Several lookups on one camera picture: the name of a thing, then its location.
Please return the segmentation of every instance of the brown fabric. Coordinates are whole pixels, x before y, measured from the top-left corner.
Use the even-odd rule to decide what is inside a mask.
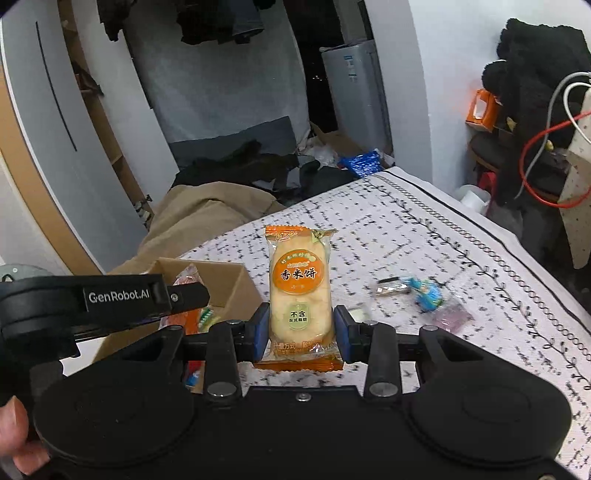
[[[252,187],[217,181],[171,189],[158,206],[138,254],[111,274],[145,272],[159,257],[176,258],[204,242],[284,207]]]

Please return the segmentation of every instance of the wardrobe door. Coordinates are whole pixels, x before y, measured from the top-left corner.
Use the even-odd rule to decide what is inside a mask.
[[[0,23],[21,131],[62,215],[102,271],[133,257],[146,230],[90,121],[56,0],[20,0]]]

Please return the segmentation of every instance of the metal bolt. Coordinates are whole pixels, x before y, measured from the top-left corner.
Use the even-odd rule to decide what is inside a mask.
[[[393,397],[398,393],[398,387],[389,382],[376,382],[369,387],[369,392],[374,397]]]
[[[298,393],[296,396],[297,401],[310,401],[312,400],[312,395],[309,393],[301,392]]]
[[[215,398],[226,398],[236,393],[236,385],[228,382],[215,382],[208,386],[207,393]]]

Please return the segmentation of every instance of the orange oval logo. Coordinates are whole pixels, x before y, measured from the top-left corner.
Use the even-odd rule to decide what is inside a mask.
[[[301,295],[315,290],[324,278],[322,260],[309,250],[287,252],[273,268],[273,283],[280,290]]]

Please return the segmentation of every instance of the table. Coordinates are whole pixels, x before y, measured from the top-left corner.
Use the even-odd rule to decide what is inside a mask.
[[[244,263],[269,296],[265,225],[336,228],[330,282],[333,305],[369,301],[369,285],[401,273],[434,277],[458,295],[473,321],[459,336],[556,385],[573,412],[558,461],[582,479],[591,467],[591,317],[521,247],[516,237],[431,184],[391,168],[222,235],[183,258]],[[409,296],[372,305],[373,319],[399,333],[424,325]],[[241,364],[250,385],[356,385],[365,365],[343,371],[261,371]],[[413,364],[402,364],[404,391],[418,388]]]

